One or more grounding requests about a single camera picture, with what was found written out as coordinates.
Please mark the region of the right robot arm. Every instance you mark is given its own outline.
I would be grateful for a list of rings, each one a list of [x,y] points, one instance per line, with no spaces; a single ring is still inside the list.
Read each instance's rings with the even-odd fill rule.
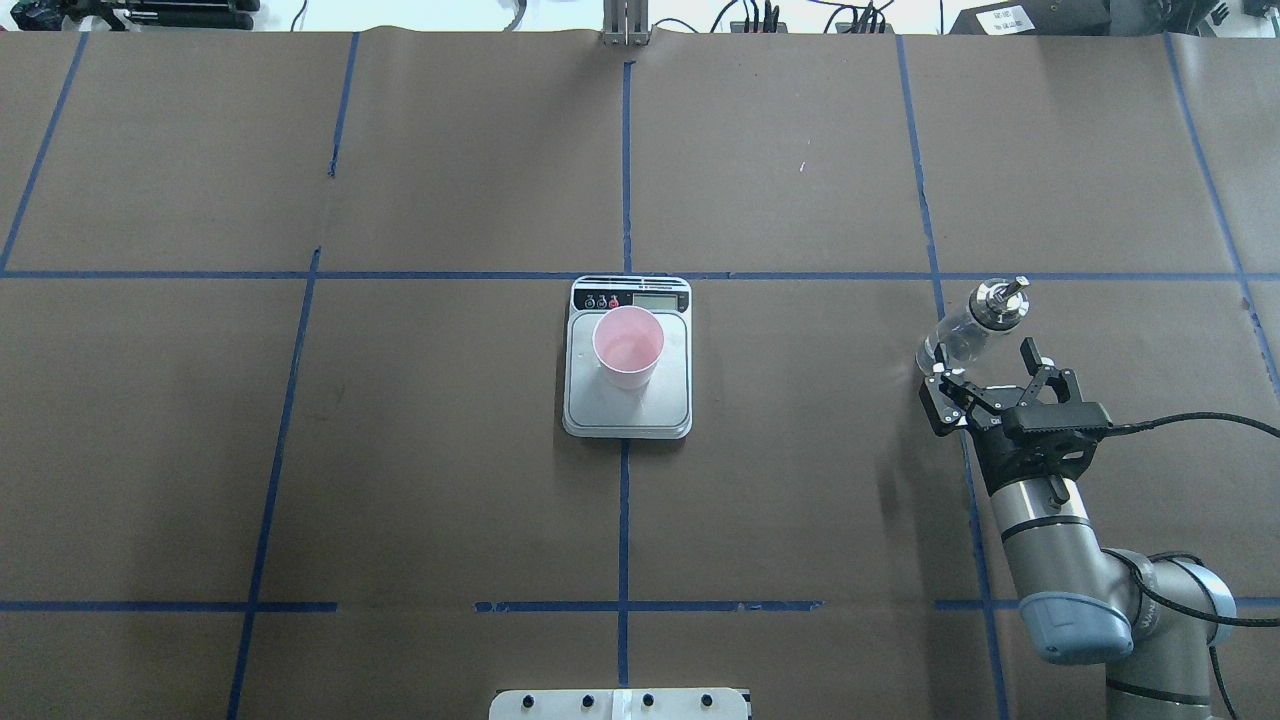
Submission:
[[[1079,482],[1114,421],[1033,341],[1021,355],[1027,384],[980,387],[937,346],[920,397],[937,436],[973,442],[1033,650],[1103,666],[1108,719],[1211,719],[1234,597],[1188,559],[1100,543]]]

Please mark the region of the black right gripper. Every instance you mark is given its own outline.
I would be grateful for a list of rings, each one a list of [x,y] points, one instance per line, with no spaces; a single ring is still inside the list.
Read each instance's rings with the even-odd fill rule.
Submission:
[[[963,366],[933,366],[922,382],[932,433],[968,429],[989,496],[1024,480],[1079,479],[1112,427],[1105,407],[1083,400],[1076,379],[1062,375],[1033,338],[1024,338],[1019,350],[1030,375],[1025,387],[988,387],[969,401]]]

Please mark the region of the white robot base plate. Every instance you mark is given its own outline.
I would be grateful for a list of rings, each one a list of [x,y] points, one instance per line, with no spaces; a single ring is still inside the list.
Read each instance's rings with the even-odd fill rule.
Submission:
[[[502,691],[489,719],[751,719],[748,691],[730,687]]]

